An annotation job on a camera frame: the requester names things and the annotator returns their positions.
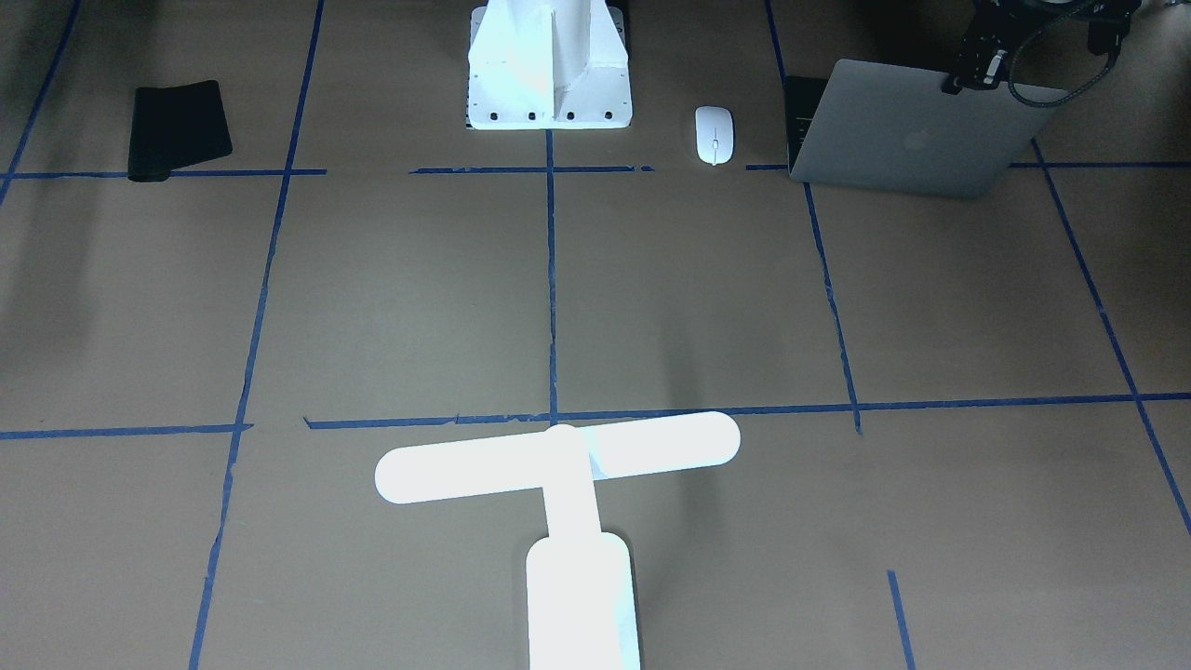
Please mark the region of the black mouse pad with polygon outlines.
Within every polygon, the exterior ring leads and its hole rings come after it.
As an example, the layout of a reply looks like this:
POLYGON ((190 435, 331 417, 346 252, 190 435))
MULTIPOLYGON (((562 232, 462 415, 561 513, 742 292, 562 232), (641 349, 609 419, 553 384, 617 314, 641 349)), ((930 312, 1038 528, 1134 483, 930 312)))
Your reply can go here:
POLYGON ((127 180, 166 181, 176 169, 231 154, 220 82, 135 89, 127 180))

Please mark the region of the grey laptop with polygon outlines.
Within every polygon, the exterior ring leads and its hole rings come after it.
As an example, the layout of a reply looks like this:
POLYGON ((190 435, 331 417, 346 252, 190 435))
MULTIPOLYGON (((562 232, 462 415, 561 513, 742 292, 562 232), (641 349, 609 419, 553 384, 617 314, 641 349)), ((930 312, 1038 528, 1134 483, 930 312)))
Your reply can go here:
POLYGON ((975 198, 1024 152, 1062 89, 944 92, 944 73, 838 60, 782 81, 788 175, 902 194, 975 198))

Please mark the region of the white desk lamp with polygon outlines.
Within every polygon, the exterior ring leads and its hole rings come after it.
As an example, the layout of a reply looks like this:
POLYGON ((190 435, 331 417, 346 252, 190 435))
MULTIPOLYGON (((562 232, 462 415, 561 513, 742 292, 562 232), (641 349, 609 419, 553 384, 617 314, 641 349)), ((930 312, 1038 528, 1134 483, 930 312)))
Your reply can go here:
POLYGON ((525 556, 532 669, 642 665, 628 543, 603 530, 596 482, 719 467, 742 442, 718 411, 393 449, 374 486, 392 505, 538 490, 547 534, 525 556))

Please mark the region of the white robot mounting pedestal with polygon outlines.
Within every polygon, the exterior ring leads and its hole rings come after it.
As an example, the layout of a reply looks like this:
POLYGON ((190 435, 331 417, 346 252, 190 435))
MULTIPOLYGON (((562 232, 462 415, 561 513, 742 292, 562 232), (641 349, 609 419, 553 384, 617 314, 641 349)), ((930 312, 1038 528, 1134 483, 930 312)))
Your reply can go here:
POLYGON ((468 127, 626 129, 625 1, 488 1, 470 13, 468 127))

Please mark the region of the white computer mouse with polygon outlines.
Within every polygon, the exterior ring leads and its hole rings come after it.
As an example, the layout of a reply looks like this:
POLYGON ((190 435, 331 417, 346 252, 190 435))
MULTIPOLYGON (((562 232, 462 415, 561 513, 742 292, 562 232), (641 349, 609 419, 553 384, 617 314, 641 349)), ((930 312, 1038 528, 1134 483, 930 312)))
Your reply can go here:
POLYGON ((696 150, 707 165, 727 164, 735 154, 732 113, 719 106, 704 105, 694 111, 696 150))

